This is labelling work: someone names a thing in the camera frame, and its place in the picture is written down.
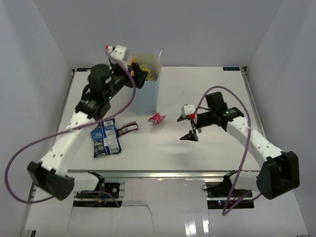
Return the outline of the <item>small red candy wrapper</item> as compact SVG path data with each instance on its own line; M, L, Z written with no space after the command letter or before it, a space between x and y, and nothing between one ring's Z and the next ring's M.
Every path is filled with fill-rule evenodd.
M159 124L166 116L160 115L160 113L156 113L153 115L150 119L148 119L149 122L151 122L153 125Z

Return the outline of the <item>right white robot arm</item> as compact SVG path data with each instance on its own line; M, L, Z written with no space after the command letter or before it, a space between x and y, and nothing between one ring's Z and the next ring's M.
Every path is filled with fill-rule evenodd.
M221 92L208 94L206 101L208 108L201 114L196 113L194 105L182 107L178 121L188 120L192 128L181 140L197 142L203 127L217 125L237 139L260 167L258 172L233 170L224 176L217 188L229 197L241 190L251 190L266 199L274 199L300 186L299 161L293 151L283 151L251 128L238 108L228 108Z

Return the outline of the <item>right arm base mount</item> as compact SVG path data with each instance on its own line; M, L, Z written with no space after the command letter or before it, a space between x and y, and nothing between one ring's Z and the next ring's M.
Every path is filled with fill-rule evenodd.
M222 189L222 182L207 182L202 186L202 190L207 195L207 207L208 210L223 209L227 200L229 190ZM247 190L234 189L227 208L230 208L235 204L242 196L247 193ZM254 208L254 196L252 192L249 192L247 196L235 207L235 209L253 209Z

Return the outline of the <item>orange chips bag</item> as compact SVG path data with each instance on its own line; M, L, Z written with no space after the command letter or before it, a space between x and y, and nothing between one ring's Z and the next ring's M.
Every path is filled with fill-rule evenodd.
M131 62L130 62L130 74L132 76L134 76L134 70L133 70L133 67L132 67L133 63L136 63L135 59L132 59Z

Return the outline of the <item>yellow green candy bag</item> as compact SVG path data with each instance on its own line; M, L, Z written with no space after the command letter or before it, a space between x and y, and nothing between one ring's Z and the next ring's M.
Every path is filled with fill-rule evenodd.
M140 66L140 68L141 68L143 71L145 71L145 72L148 73L147 76L146 76L146 81L155 81L155 77L154 77L152 71L147 67L147 65L142 64L142 65Z

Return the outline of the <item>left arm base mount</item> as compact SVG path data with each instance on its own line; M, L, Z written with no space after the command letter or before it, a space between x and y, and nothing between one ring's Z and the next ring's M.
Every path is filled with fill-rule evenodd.
M74 206L76 207L120 207L122 195L120 183L103 183L100 186L101 193L76 193Z

